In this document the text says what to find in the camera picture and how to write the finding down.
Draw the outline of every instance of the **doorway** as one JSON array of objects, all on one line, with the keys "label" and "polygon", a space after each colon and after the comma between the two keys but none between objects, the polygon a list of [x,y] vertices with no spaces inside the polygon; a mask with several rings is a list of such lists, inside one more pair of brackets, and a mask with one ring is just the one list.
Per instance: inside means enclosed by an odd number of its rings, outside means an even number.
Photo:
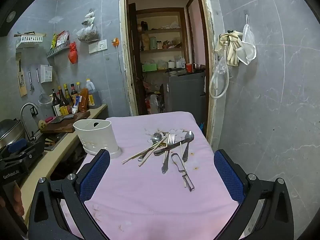
[{"label": "doorway", "polygon": [[[210,63],[202,0],[126,0],[126,18],[137,114],[191,112],[205,134]],[[192,63],[203,70],[183,74]]]}]

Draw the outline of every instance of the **pot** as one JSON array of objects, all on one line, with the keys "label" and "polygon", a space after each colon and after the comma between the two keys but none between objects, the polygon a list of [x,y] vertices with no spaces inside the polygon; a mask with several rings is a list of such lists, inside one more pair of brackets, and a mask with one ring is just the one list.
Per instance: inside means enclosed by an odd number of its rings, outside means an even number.
[{"label": "pot", "polygon": [[201,70],[201,71],[204,71],[204,70],[205,70],[205,65],[193,63],[193,64],[192,64],[192,69],[193,69],[193,70]]},{"label": "pot", "polygon": [[24,137],[21,120],[4,119],[0,122],[0,149]]}]

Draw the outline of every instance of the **green box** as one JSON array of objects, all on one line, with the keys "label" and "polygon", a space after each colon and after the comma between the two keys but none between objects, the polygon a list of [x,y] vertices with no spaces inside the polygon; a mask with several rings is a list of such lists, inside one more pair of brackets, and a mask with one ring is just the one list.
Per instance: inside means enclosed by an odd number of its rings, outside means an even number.
[{"label": "green box", "polygon": [[157,70],[157,64],[145,64],[142,65],[142,72],[148,72],[148,71],[156,71]]}]

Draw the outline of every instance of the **range hood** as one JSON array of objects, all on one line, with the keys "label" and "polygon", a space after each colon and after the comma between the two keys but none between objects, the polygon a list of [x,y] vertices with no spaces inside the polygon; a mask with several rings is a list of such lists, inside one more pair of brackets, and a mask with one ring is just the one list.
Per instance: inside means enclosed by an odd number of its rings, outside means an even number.
[{"label": "range hood", "polygon": [[5,37],[8,35],[9,31],[20,18],[20,16],[25,12],[25,10],[34,2],[35,0],[18,0],[13,6],[12,10],[5,16],[5,21],[0,27],[0,37]]}]

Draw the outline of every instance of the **jar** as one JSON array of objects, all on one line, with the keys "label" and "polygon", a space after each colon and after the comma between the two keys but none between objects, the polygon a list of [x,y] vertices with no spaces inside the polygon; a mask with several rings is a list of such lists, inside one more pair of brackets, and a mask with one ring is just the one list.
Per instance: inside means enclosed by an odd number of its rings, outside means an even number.
[{"label": "jar", "polygon": [[162,41],[157,41],[157,49],[162,49]]}]

